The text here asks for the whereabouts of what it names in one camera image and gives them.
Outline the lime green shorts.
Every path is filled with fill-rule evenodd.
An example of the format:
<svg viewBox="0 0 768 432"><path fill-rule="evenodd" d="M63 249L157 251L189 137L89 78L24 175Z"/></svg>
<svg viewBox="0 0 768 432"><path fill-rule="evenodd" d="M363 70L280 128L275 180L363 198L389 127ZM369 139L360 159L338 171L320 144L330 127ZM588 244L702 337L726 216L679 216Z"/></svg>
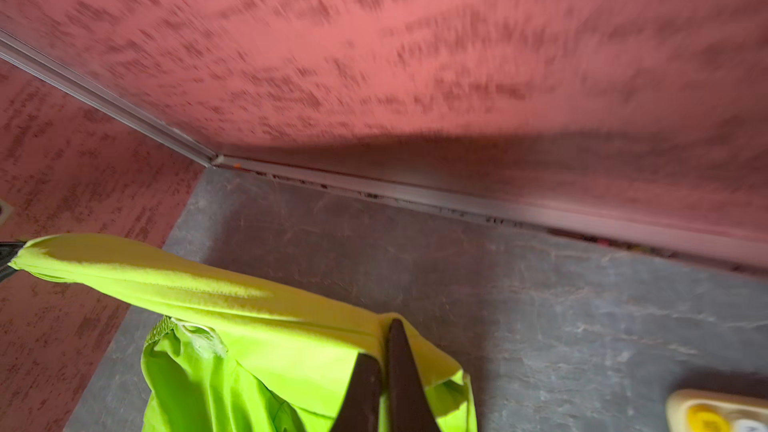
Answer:
<svg viewBox="0 0 768 432"><path fill-rule="evenodd" d="M403 322L440 431L478 427L469 375L400 315L111 235L34 239L11 265L161 315L141 358L147 431L330 431L359 354L380 364L378 431L391 431L387 342L394 319Z"/></svg>

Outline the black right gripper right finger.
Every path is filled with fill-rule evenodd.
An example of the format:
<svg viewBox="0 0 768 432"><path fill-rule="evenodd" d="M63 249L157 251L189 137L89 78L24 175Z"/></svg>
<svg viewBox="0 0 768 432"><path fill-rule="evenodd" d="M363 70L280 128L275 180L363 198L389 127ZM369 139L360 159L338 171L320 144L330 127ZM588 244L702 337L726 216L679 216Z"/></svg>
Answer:
<svg viewBox="0 0 768 432"><path fill-rule="evenodd" d="M390 430L439 432L405 327L399 319L394 319L389 326L387 347Z"/></svg>

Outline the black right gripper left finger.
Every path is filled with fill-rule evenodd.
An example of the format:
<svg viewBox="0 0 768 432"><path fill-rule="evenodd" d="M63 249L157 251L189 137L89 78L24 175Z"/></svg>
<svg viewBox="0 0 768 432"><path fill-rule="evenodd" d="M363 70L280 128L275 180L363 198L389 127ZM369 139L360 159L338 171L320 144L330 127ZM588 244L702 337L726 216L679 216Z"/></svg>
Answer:
<svg viewBox="0 0 768 432"><path fill-rule="evenodd" d="M377 432L382 373L379 362L359 354L331 432Z"/></svg>

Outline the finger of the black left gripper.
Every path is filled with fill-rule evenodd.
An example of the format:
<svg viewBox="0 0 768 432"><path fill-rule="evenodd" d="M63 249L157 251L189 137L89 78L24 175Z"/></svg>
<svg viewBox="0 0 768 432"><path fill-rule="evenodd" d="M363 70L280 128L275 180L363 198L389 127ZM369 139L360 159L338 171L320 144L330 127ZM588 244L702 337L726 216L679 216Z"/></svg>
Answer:
<svg viewBox="0 0 768 432"><path fill-rule="evenodd" d="M0 281L12 277L17 269L11 265L12 260L25 246L25 242L3 241L0 243Z"/></svg>

